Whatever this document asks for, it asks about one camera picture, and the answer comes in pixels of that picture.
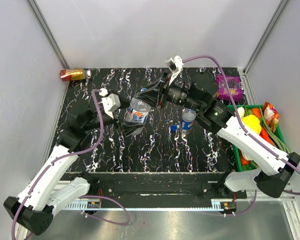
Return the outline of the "blue bottle cap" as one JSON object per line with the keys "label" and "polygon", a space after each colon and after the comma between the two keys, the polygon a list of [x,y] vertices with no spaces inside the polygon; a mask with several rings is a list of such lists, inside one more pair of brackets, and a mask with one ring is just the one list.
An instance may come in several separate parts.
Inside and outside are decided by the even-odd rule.
{"label": "blue bottle cap", "polygon": [[171,130],[172,132],[176,132],[177,129],[178,129],[178,127],[177,127],[176,125],[172,125],[172,126],[170,127],[170,130]]}

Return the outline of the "clear water bottle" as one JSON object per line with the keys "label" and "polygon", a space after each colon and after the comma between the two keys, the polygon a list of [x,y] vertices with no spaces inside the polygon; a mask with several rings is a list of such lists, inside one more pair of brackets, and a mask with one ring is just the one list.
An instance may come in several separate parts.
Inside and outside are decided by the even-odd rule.
{"label": "clear water bottle", "polygon": [[128,126],[144,125],[147,121],[151,106],[133,97],[124,117],[124,123]]}

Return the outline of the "Pepsi plastic bottle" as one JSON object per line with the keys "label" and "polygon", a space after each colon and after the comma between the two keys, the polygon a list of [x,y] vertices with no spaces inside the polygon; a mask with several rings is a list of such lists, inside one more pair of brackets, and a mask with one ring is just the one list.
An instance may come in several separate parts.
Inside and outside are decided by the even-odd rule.
{"label": "Pepsi plastic bottle", "polygon": [[193,127],[197,113],[195,110],[184,108],[181,115],[180,133],[186,136]]}

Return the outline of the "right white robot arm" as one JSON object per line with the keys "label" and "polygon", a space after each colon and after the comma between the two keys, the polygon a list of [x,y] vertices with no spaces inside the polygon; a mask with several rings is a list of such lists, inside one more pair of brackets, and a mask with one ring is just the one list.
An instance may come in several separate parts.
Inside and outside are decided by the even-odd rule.
{"label": "right white robot arm", "polygon": [[197,74],[189,88],[178,86],[171,80],[172,75],[165,73],[134,97],[152,108],[161,109],[169,102],[194,110],[195,120],[203,129],[227,140],[258,165],[254,170],[225,173],[216,187],[218,194],[229,198],[238,191],[260,190],[269,197],[279,198],[298,166],[300,156],[276,148],[245,126],[233,109],[216,99],[218,86],[210,75]]}

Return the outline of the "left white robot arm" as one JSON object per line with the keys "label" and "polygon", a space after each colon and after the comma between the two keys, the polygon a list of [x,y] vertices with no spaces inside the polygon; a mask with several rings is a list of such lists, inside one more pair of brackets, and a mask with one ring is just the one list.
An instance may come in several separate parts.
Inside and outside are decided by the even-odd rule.
{"label": "left white robot arm", "polygon": [[86,215],[93,215],[101,206],[102,190],[99,179],[83,171],[65,187],[53,192],[53,189],[79,155],[93,150],[90,145],[90,132],[103,130],[105,126],[114,125],[124,136],[141,129],[141,124],[123,123],[114,112],[111,114],[92,112],[75,113],[69,117],[67,126],[59,136],[46,163],[30,184],[17,196],[9,196],[3,206],[13,220],[12,227],[19,224],[39,236],[52,223],[54,217],[75,199],[83,196],[92,198],[88,206],[81,208]]}

